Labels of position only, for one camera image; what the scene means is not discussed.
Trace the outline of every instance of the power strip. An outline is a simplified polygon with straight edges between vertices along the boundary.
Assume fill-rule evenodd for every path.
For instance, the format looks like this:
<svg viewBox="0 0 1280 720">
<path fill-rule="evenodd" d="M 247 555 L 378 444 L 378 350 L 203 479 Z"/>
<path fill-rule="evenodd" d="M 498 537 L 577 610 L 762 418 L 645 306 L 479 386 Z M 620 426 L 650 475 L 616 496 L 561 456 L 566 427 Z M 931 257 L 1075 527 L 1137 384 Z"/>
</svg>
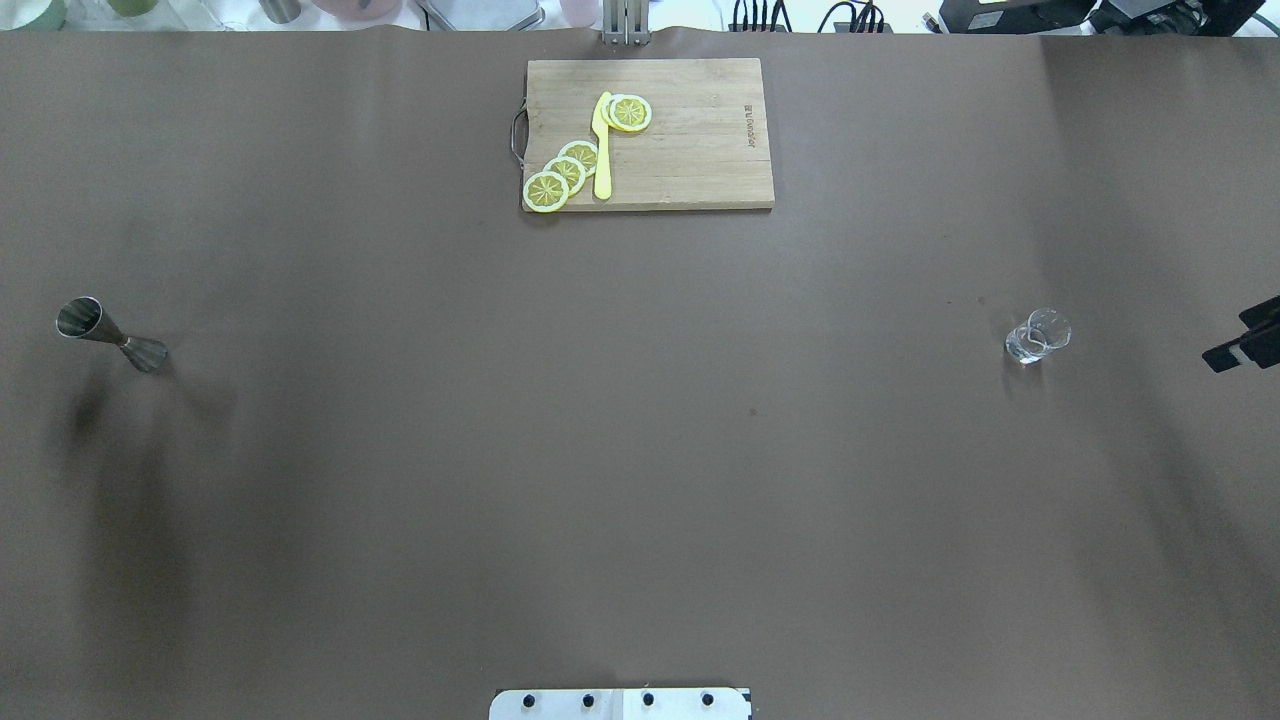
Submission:
<svg viewBox="0 0 1280 720">
<path fill-rule="evenodd" d="M 787 31 L 787 26 L 782 23 L 774 24 L 772 31 L 765 27 L 767 24 L 769 23 L 760 23 L 758 29 L 751 29 L 751 26 L 730 23 L 728 31 L 730 32 L 786 32 Z"/>
<path fill-rule="evenodd" d="M 849 32 L 849 26 L 850 24 L 851 23 L 835 23 L 836 32 L 837 33 L 845 33 L 845 35 L 890 35 L 890 33 L 893 32 L 893 27 L 890 26 L 888 23 L 884 23 L 884 32 L 883 33 L 877 33 L 877 32 Z"/>
</svg>

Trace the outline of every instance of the wooden cutting board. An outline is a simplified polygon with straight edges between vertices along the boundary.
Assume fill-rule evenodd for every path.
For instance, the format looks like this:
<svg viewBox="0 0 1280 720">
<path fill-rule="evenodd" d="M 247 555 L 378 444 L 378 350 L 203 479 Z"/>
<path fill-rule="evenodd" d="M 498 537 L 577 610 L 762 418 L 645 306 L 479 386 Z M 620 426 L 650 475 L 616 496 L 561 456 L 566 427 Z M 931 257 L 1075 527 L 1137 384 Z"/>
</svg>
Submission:
<svg viewBox="0 0 1280 720">
<path fill-rule="evenodd" d="M 531 60 L 524 179 L 566 142 L 595 142 L 591 111 L 604 91 L 643 96 L 653 122 L 611 131 L 613 197 L 596 200 L 588 178 L 562 213 L 773 208 L 759 58 Z"/>
</svg>

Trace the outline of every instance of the metal jigger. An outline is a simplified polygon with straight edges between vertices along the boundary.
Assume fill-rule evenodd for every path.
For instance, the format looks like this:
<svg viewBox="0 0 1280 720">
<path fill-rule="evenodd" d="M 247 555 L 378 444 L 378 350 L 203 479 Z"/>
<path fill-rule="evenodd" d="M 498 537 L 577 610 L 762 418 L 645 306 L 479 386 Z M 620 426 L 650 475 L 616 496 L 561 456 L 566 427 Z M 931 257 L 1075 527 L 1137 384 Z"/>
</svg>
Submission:
<svg viewBox="0 0 1280 720">
<path fill-rule="evenodd" d="M 122 333 L 106 310 L 102 310 L 102 304 L 92 297 L 77 297 L 63 305 L 55 325 L 58 334 L 63 337 L 110 342 L 143 373 L 160 369 L 164 359 L 169 356 L 169 348 L 160 341 Z"/>
</svg>

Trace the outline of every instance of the cutting board handle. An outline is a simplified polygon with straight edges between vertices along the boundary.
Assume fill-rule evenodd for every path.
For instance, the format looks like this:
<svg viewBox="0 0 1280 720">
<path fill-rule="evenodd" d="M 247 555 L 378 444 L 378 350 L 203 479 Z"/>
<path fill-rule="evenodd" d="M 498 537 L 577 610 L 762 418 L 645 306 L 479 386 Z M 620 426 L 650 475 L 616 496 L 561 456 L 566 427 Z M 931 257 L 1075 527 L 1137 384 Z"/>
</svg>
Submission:
<svg viewBox="0 0 1280 720">
<path fill-rule="evenodd" d="M 520 117 L 525 117 L 525 143 L 520 150 L 516 150 L 516 126 L 520 123 Z M 511 154 L 516 156 L 516 161 L 520 163 L 520 169 L 525 169 L 525 150 L 529 149 L 529 97 L 520 99 L 520 109 L 516 110 L 516 115 L 511 118 Z"/>
</svg>

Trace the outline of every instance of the black device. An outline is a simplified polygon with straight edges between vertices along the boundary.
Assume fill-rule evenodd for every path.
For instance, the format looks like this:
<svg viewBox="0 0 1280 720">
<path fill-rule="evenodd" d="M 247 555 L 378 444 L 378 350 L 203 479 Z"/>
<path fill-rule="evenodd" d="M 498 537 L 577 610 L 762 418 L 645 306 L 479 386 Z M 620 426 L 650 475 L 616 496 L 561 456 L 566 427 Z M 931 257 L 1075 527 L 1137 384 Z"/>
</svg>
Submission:
<svg viewBox="0 0 1280 720">
<path fill-rule="evenodd" d="M 1280 364 L 1280 295 L 1240 313 L 1249 328 L 1240 337 L 1206 350 L 1202 357 L 1215 373 L 1230 370 L 1248 361 L 1258 368 Z"/>
<path fill-rule="evenodd" d="M 1263 0 L 1103 0 L 1089 24 L 1107 35 L 1235 35 Z"/>
<path fill-rule="evenodd" d="M 947 32 L 1023 35 L 1078 26 L 1107 35 L 1230 37 L 1265 0 L 942 0 Z"/>
<path fill-rule="evenodd" d="M 947 32 L 1027 35 L 1075 27 L 1096 0 L 942 0 L 938 14 Z"/>
</svg>

